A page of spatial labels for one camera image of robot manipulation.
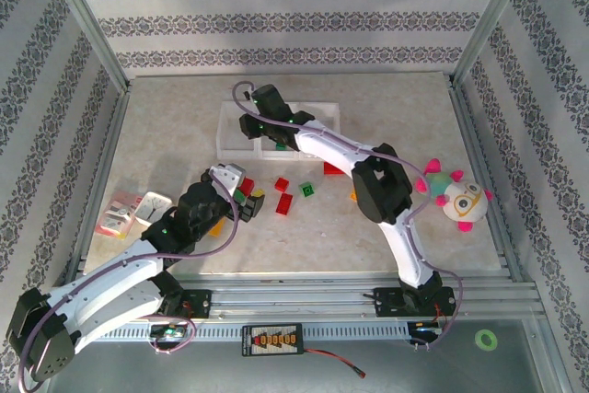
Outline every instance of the toy block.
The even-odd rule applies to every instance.
[[[282,177],[280,177],[276,181],[276,184],[274,184],[274,188],[276,188],[280,192],[286,192],[286,189],[288,188],[288,184],[289,184],[288,179],[283,179]]]
[[[276,213],[287,215],[289,209],[291,208],[291,202],[293,202],[293,196],[288,193],[283,193],[278,201],[278,206],[276,207]]]
[[[343,170],[337,169],[330,163],[323,163],[323,175],[343,175]]]
[[[313,191],[313,185],[309,181],[307,181],[303,184],[299,184],[298,189],[300,189],[301,192],[303,192],[304,197],[310,197],[311,195],[313,195],[315,193]]]
[[[238,189],[243,193],[246,197],[248,197],[251,192],[254,190],[254,180],[249,179],[248,177],[243,178],[243,182]]]
[[[236,191],[233,193],[233,199],[238,202],[239,204],[243,204],[244,201],[246,200],[246,196],[243,194],[242,191],[240,191],[239,189],[236,189]]]
[[[214,225],[214,227],[211,230],[209,230],[209,235],[212,235],[213,237],[218,237],[221,234],[221,231],[223,230],[224,224],[225,224],[225,219],[221,218],[219,220],[219,223]]]

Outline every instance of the clear plastic container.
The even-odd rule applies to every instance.
[[[250,110],[257,111],[251,102],[246,102],[244,105]],[[288,105],[292,112],[304,110],[314,115],[318,121],[336,133],[340,131],[340,105],[338,103],[302,102],[288,103]],[[276,143],[268,137],[248,140],[239,128],[239,117],[242,115],[243,111],[233,101],[221,103],[216,137],[219,160],[320,161],[316,156],[296,152],[290,147],[286,147],[285,151],[276,150]]]

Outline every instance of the yellow lego brick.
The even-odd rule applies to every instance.
[[[213,237],[218,237],[219,235],[221,235],[221,231],[223,230],[224,224],[225,219],[221,218],[221,220],[219,220],[219,223],[214,225],[214,227],[211,230],[209,230],[209,235],[212,235]]]

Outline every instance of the white alarm clock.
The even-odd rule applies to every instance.
[[[135,218],[142,225],[151,225],[158,221],[167,209],[172,207],[172,201],[155,192],[148,192],[135,210]]]

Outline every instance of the striped wall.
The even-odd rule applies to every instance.
[[[87,0],[127,76],[450,73],[489,0]]]
[[[589,391],[589,0],[511,0],[465,81],[519,260]]]
[[[16,383],[4,333],[20,294],[58,283],[118,92],[65,0],[0,0],[0,392]]]

